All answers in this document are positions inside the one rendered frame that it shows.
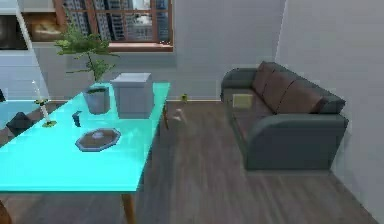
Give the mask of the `white shelf unit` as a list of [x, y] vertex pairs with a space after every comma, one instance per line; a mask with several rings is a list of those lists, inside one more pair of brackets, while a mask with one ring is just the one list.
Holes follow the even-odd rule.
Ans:
[[35, 87], [50, 99], [48, 88], [30, 40], [17, 0], [0, 0], [0, 15], [15, 16], [26, 50], [0, 50], [0, 89], [7, 100], [34, 100]]

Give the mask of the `grey box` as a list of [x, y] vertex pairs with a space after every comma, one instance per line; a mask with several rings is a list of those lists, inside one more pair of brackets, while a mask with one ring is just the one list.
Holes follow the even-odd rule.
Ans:
[[120, 119], [147, 119], [154, 107], [150, 73], [120, 73], [111, 80]]

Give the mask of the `wooden framed window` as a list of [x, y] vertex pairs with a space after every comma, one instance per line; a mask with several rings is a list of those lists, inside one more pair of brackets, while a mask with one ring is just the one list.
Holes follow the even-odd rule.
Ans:
[[52, 0], [60, 25], [109, 42], [113, 52], [173, 52], [173, 0]]

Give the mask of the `house plant in grey pot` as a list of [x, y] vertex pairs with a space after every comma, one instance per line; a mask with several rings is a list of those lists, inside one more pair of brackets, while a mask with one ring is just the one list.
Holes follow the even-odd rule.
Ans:
[[109, 42], [102, 40], [98, 34], [84, 34], [75, 23], [75, 17], [66, 12], [67, 25], [62, 37], [55, 41], [59, 48], [58, 55], [72, 55], [75, 60], [85, 59], [83, 68], [69, 71], [73, 73], [89, 73], [94, 80], [94, 86], [83, 91], [83, 96], [91, 114], [99, 115], [110, 110], [109, 88], [101, 85], [103, 75], [112, 70], [115, 65], [97, 56], [116, 56], [109, 51]]

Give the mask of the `grey sofa with brown cushions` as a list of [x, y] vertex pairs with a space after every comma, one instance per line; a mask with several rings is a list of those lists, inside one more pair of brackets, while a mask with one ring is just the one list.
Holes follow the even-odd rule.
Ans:
[[[234, 108], [234, 94], [251, 94]], [[235, 68], [221, 81], [221, 101], [247, 170], [328, 170], [348, 119], [346, 101], [297, 73], [263, 61]]]

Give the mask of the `turquoise table with wooden legs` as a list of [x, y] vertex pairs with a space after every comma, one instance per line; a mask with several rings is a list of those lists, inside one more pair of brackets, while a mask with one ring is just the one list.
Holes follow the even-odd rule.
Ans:
[[[155, 83], [154, 107], [147, 119], [120, 119], [116, 104], [102, 115], [89, 113], [76, 95], [50, 114], [57, 124], [34, 124], [0, 147], [0, 193], [118, 193], [126, 220], [136, 224], [133, 195], [138, 191], [170, 85]], [[81, 127], [72, 115], [80, 113]], [[101, 152], [82, 152], [75, 142], [86, 132], [115, 128], [117, 144]]]

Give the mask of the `yellow-green book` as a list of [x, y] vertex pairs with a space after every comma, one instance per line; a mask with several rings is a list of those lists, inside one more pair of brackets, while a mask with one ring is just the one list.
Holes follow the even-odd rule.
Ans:
[[252, 106], [253, 96], [251, 94], [234, 94], [232, 105], [234, 108], [250, 108]]

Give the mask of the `black chair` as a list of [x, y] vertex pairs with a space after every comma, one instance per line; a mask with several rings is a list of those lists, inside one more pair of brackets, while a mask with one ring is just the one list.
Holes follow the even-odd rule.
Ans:
[[6, 126], [14, 136], [18, 136], [30, 127], [34, 125], [34, 122], [23, 112], [18, 112]]

